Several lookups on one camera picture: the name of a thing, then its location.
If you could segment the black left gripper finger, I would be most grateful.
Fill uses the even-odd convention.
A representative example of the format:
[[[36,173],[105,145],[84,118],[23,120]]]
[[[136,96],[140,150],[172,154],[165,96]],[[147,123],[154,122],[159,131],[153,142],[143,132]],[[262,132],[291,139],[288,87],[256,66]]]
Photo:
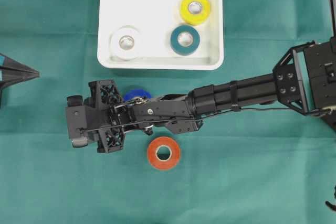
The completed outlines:
[[[7,88],[14,84],[33,80],[38,77],[38,73],[25,73],[23,75],[3,73],[1,77],[1,88]]]
[[[14,70],[20,72],[28,72],[33,74],[39,74],[39,72],[27,65],[24,65],[14,59],[1,54],[1,70]]]

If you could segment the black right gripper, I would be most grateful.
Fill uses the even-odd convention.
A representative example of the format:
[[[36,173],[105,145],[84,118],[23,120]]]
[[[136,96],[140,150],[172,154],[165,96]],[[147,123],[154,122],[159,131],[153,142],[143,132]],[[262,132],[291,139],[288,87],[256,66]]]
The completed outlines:
[[[91,97],[84,100],[88,112],[84,130],[84,146],[97,144],[98,153],[113,153],[123,149],[133,101],[125,101],[113,80],[88,83]]]

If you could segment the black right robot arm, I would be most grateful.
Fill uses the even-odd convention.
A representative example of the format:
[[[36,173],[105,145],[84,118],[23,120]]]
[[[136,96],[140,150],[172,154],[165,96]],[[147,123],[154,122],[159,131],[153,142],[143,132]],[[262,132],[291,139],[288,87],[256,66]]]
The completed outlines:
[[[175,134],[198,131],[205,118],[242,110],[269,110],[279,102],[304,116],[321,118],[335,127],[335,38],[290,48],[272,73],[188,94],[134,98],[125,102],[113,82],[92,82],[84,101],[85,124],[78,131],[97,142],[99,153],[123,148],[125,134],[164,127]]]

